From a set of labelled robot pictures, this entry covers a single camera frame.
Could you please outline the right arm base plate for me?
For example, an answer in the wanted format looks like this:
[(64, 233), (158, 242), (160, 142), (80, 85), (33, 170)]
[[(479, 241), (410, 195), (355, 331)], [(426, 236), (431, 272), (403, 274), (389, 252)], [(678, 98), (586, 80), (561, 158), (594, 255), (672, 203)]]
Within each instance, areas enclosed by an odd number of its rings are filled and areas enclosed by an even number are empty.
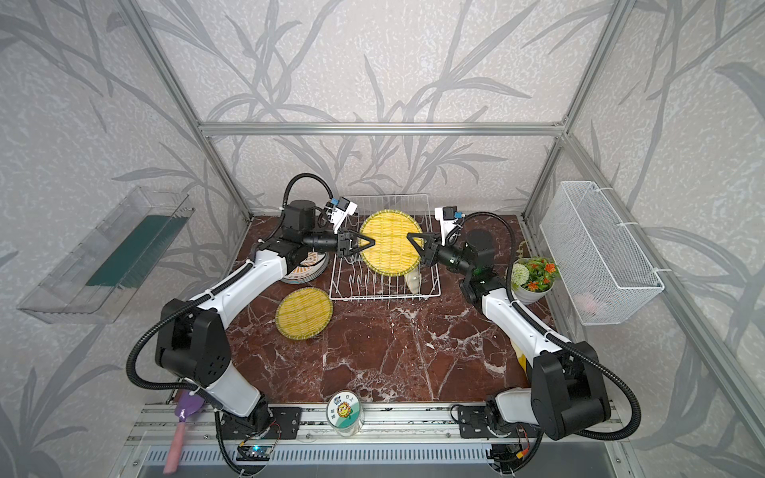
[(528, 424), (497, 424), (489, 417), (485, 406), (452, 404), (449, 415), (458, 426), (459, 436), (464, 439), (533, 439), (538, 435), (537, 429)]

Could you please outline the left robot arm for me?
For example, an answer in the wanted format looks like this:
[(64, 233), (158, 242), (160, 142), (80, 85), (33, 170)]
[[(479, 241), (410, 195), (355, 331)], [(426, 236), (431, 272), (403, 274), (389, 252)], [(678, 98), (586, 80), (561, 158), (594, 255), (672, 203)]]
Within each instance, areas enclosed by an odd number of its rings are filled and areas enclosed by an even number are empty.
[(282, 281), (310, 253), (340, 257), (360, 254), (375, 241), (343, 227), (358, 205), (346, 197), (324, 210), (328, 224), (319, 224), (316, 205), (295, 200), (283, 208), (279, 231), (256, 247), (253, 256), (211, 289), (190, 301), (173, 300), (163, 309), (157, 331), (155, 363), (179, 378), (190, 391), (216, 408), (238, 417), (253, 414), (262, 394), (232, 362), (226, 330), (255, 298)]

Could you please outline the green woven plate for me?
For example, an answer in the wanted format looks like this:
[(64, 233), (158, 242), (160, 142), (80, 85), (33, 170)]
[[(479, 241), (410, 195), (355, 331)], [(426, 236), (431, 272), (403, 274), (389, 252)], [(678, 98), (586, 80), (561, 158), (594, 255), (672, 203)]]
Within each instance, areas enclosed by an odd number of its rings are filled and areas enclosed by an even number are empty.
[(279, 305), (275, 323), (279, 333), (293, 341), (304, 341), (326, 329), (334, 314), (329, 295), (317, 288), (302, 288)]
[(420, 266), (420, 255), (408, 241), (410, 233), (422, 233), (422, 227), (414, 217), (399, 210), (381, 210), (366, 219), (360, 233), (375, 241), (375, 245), (365, 249), (361, 256), (376, 273), (400, 277)]

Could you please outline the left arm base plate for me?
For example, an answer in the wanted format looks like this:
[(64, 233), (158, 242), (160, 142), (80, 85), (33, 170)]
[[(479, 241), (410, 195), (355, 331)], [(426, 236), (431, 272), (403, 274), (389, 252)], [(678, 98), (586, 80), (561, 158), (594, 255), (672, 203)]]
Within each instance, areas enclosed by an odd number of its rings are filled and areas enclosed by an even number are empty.
[(302, 408), (299, 406), (276, 406), (268, 411), (261, 407), (247, 417), (223, 412), (220, 426), (222, 439), (294, 440), (298, 435), (301, 415)]

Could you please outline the tan woven plate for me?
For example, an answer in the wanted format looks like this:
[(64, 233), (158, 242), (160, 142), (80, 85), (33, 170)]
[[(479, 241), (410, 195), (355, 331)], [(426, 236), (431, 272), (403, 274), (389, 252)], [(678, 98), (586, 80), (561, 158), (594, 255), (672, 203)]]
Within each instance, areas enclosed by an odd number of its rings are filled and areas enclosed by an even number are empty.
[(422, 292), (422, 271), (414, 269), (404, 274), (404, 282), (410, 294), (419, 295)]

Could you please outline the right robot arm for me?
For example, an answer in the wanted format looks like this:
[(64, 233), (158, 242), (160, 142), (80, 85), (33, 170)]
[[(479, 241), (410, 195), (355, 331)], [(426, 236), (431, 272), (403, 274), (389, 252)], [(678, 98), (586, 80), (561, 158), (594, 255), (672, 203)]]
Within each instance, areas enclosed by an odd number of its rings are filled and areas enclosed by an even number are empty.
[(554, 440), (576, 434), (615, 440), (617, 432), (592, 427), (611, 418), (604, 368), (597, 353), (548, 327), (512, 293), (494, 270), (494, 240), (485, 230), (468, 234), (462, 247), (449, 246), (437, 234), (408, 233), (408, 242), (424, 264), (440, 264), (460, 274), (460, 292), (514, 346), (529, 388), (512, 388), (486, 400), (486, 423), (498, 436), (516, 424), (534, 425)]

